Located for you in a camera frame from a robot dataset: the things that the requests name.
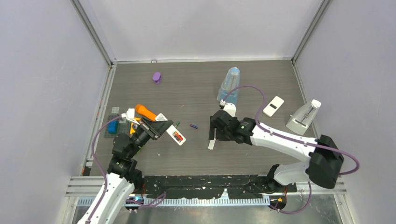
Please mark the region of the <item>small white remote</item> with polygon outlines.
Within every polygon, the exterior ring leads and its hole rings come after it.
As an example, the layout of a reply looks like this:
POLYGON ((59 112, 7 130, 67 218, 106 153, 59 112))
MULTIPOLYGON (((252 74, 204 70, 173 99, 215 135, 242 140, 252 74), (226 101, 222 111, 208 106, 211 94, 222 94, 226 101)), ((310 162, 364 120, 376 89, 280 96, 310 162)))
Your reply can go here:
POLYGON ((277 110, 283 105, 284 100, 279 96, 275 96, 267 106, 263 109, 263 114, 267 115, 268 117, 272 117, 277 110))

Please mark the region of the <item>white remote control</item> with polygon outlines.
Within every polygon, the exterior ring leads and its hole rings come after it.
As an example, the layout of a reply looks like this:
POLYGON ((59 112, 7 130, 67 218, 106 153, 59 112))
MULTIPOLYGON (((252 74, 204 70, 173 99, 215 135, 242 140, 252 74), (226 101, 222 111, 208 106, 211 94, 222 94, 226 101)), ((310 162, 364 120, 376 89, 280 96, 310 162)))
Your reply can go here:
MULTIPOLYGON (((156 121, 164 121, 164 120, 168 120, 162 113, 158 114, 156 117, 156 121)), ((176 127, 174 127, 173 125, 166 131, 168 133, 168 135, 179 145, 183 145, 186 142, 186 138, 177 130, 176 127), (173 136, 174 132, 178 132, 182 137, 183 140, 181 142, 178 142, 175 137, 173 136)))

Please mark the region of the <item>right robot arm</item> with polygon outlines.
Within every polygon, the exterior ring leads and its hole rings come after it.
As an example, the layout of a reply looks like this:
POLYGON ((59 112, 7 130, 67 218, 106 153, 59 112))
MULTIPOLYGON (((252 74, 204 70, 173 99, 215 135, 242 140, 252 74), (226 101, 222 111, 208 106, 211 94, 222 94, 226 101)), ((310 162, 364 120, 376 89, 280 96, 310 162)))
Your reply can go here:
POLYGON ((210 117, 209 139, 267 147, 298 159, 297 163, 271 167, 266 183, 275 192, 291 183, 308 181, 333 189, 344 162, 344 156, 333 151, 337 146, 329 136, 321 135, 319 139, 296 136, 257 124, 252 118, 238 120, 225 110, 210 117))

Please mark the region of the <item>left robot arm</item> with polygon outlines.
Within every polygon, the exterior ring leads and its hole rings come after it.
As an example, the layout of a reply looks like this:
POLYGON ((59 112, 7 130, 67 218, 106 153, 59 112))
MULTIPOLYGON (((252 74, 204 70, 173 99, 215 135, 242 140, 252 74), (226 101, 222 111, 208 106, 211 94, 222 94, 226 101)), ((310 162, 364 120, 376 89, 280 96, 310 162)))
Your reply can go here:
POLYGON ((134 134, 118 134, 113 139, 112 158, 106 170, 101 169, 104 183, 91 206, 78 221, 80 224, 112 224, 130 194, 142 190, 142 172, 133 157, 149 141, 159 139, 172 127, 173 121, 151 121, 142 118, 134 134))

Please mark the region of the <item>white battery cover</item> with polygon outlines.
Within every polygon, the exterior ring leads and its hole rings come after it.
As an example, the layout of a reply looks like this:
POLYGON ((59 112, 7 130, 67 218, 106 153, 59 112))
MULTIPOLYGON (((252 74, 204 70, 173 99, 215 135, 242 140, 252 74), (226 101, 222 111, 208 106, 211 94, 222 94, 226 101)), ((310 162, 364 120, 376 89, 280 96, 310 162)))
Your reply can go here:
POLYGON ((213 150, 215 145, 216 139, 209 140, 208 149, 213 150))

